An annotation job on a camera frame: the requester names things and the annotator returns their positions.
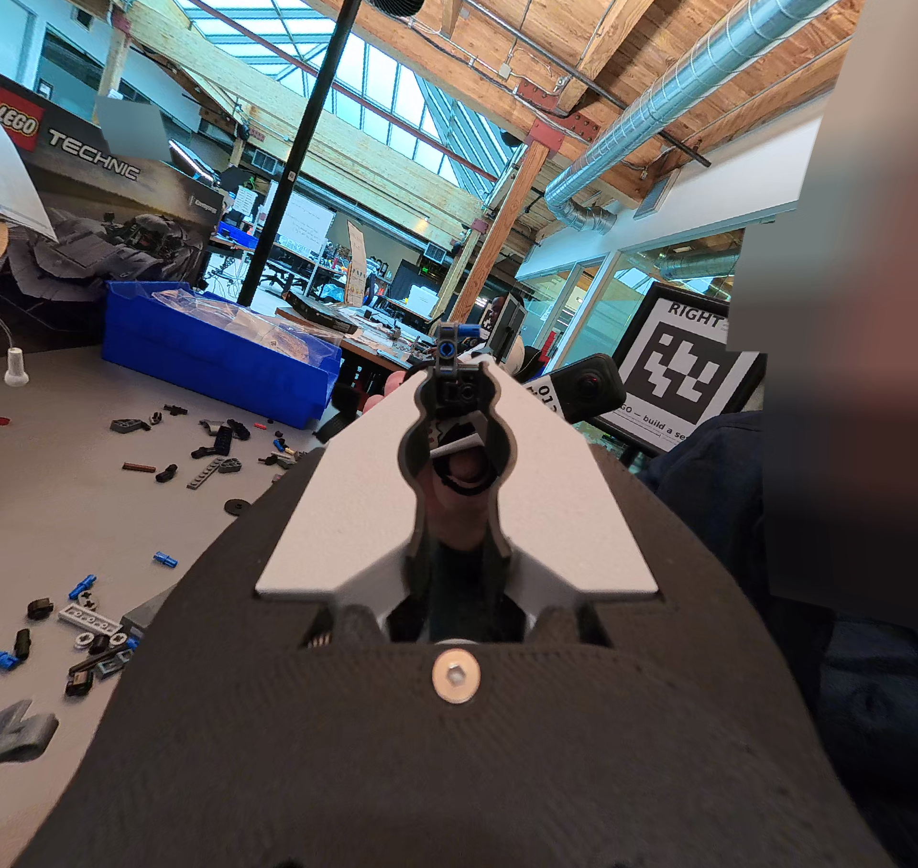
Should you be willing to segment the silver ventilation duct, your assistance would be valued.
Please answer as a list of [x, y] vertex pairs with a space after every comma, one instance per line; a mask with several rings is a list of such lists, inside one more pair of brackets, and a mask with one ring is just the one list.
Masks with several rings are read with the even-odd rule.
[[575, 230], [609, 230], [616, 216], [575, 195], [838, 1], [739, 0], [547, 186], [547, 208]]

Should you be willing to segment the pile of small lego pieces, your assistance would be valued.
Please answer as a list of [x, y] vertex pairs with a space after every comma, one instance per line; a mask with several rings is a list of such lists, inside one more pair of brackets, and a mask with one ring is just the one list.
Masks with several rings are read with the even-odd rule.
[[57, 606], [50, 597], [37, 597], [27, 603], [25, 625], [17, 630], [13, 644], [1, 652], [1, 672], [20, 668], [32, 652], [31, 627], [55, 615], [63, 625], [76, 630], [74, 650], [81, 659], [69, 668], [65, 678], [67, 699], [86, 697], [96, 684], [121, 674], [140, 644], [137, 630], [99, 612], [93, 593], [97, 576], [88, 575]]

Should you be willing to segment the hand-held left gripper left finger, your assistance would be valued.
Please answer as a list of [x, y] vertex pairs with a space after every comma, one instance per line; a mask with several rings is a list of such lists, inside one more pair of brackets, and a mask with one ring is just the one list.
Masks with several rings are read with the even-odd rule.
[[269, 602], [371, 610], [391, 635], [430, 633], [432, 462], [416, 372], [335, 436], [255, 585]]

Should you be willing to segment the clear plastic bags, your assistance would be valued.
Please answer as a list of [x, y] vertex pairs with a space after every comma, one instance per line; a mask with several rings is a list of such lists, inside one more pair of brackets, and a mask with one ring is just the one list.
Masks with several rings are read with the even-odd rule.
[[304, 326], [255, 313], [246, 307], [206, 298], [179, 289], [156, 291], [153, 299], [171, 310], [234, 334], [312, 367], [340, 362], [337, 341], [316, 336]]

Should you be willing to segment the flat black box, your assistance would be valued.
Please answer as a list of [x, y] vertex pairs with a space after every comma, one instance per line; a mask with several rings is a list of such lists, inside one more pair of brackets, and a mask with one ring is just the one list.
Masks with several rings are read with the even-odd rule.
[[357, 324], [352, 323], [347, 316], [329, 304], [311, 298], [300, 298], [292, 291], [283, 293], [282, 300], [294, 314], [316, 326], [347, 336], [355, 334], [359, 329]]

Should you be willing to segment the black lego wheel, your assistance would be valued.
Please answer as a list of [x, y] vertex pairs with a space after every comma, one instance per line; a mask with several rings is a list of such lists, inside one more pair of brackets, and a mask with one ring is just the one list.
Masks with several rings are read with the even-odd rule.
[[466, 447], [432, 459], [432, 470], [441, 483], [457, 495], [472, 497], [488, 491], [497, 472], [482, 446]]

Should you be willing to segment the person's right hand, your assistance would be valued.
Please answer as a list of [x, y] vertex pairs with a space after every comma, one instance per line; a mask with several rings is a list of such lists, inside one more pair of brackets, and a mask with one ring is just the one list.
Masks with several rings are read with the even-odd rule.
[[417, 474], [430, 537], [460, 552], [475, 550], [488, 526], [488, 494], [465, 497], [446, 488], [428, 461]]

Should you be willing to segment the person's right forearm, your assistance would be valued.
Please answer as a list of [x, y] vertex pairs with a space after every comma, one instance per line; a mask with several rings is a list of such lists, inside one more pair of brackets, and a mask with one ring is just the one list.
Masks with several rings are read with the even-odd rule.
[[483, 548], [461, 551], [436, 543], [430, 562], [428, 640], [501, 640], [499, 608], [505, 566]]

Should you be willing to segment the grey lego car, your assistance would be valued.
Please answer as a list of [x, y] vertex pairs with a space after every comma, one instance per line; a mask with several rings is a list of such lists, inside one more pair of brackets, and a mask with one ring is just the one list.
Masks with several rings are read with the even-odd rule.
[[38, 759], [60, 724], [53, 713], [29, 714], [31, 704], [22, 699], [1, 711], [2, 763]]

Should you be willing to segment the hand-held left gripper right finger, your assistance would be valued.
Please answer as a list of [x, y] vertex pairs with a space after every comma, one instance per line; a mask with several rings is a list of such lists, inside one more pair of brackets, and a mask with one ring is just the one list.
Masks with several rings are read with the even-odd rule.
[[533, 627], [550, 608], [647, 601], [658, 584], [623, 511], [573, 425], [494, 362], [485, 410], [500, 475], [489, 527], [506, 564], [503, 592]]

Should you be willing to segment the small grey lego subassembly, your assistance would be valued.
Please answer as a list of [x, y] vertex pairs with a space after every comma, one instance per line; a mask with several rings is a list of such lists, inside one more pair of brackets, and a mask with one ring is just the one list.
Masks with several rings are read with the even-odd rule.
[[434, 349], [435, 398], [437, 409], [447, 414], [461, 415], [477, 408], [479, 371], [460, 362], [460, 346], [466, 340], [473, 345], [481, 341], [480, 325], [439, 324]]

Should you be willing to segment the scattered dark lego pieces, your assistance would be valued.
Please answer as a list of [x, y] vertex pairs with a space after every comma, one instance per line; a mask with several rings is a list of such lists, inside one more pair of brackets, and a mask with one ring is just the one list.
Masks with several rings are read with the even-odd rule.
[[2, 417], [5, 535], [206, 523], [297, 448], [288, 427], [186, 393], [21, 393]]

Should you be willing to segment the instruction booklet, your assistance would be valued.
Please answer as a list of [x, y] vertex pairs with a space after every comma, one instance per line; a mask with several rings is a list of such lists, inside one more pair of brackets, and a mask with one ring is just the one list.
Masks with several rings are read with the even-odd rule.
[[1, 129], [1, 217], [12, 226], [58, 241], [18, 149], [4, 128]]

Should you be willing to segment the blue plastic bin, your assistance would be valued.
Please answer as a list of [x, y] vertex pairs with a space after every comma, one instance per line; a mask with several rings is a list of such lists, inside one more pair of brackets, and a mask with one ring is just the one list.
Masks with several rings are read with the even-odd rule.
[[169, 289], [195, 293], [185, 282], [108, 282], [103, 359], [295, 428], [321, 418], [341, 360], [316, 368], [217, 330], [153, 299]]

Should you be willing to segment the wooden support post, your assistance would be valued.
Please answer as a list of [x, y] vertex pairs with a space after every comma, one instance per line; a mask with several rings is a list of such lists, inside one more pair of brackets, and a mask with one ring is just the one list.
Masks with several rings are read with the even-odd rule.
[[518, 172], [499, 208], [497, 216], [489, 226], [488, 234], [477, 255], [475, 264], [465, 280], [453, 306], [453, 311], [449, 315], [450, 322], [467, 322], [475, 301], [499, 256], [499, 252], [525, 205], [534, 180], [545, 165], [549, 155], [549, 147], [534, 135], [530, 135], [526, 142], [525, 154], [520, 162]]

